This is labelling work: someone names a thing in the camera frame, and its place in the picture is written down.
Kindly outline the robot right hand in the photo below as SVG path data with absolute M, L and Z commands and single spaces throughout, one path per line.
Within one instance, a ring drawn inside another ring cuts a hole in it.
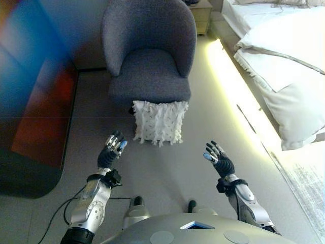
M 221 178 L 235 173 L 233 162 L 218 143 L 212 140 L 211 143 L 206 143 L 206 146 L 203 157 L 212 163 Z

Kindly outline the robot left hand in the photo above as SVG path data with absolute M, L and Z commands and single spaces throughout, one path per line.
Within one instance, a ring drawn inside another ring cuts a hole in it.
M 127 145 L 124 135 L 120 131 L 114 131 L 106 140 L 104 148 L 97 159 L 98 168 L 110 168 L 112 163 L 119 159 Z

